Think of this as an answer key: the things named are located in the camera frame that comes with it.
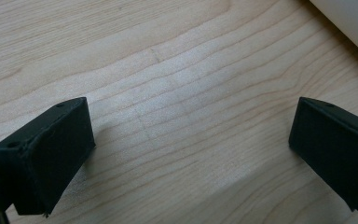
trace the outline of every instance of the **wooden surface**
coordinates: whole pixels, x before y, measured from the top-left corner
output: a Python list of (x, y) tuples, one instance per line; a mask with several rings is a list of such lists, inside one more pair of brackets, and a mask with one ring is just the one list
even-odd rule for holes
[(287, 143), (299, 96), (358, 115), (358, 48), (308, 1), (0, 1), (0, 140), (78, 96), (95, 152), (12, 223), (358, 223)]

